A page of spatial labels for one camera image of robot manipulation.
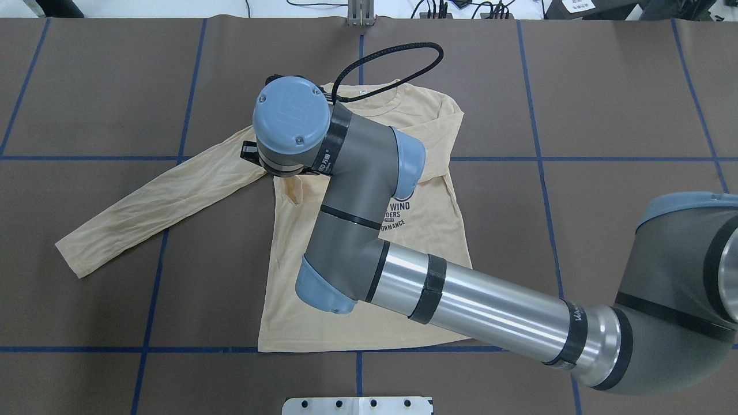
label on robot arm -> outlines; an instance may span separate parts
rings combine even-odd
[[[595,8],[592,0],[562,0],[562,3],[566,10],[569,10],[569,13],[579,13]]]

long sleeve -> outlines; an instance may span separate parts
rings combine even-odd
[[[124,250],[254,182],[266,172],[240,158],[251,127],[164,172],[56,243],[82,278]]]

blue joint cap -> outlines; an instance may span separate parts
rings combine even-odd
[[[330,285],[320,274],[308,263],[303,255],[303,265],[297,274],[297,283],[294,291],[300,300],[316,309],[334,312],[336,314],[348,314],[354,309],[357,301],[352,300],[345,294]]]
[[[694,209],[694,208],[738,208],[738,195],[729,193],[710,193],[710,192],[679,192],[669,193],[653,199],[646,207],[644,217],[641,219],[642,224],[648,222],[655,217],[666,215],[667,213],[676,212],[678,210]]]
[[[392,127],[397,139],[397,189],[393,198],[397,200],[409,199],[425,167],[425,146],[415,137],[411,137]]]
[[[318,145],[331,123],[328,101],[304,78],[285,76],[266,85],[256,98],[254,132],[279,154],[299,154]]]

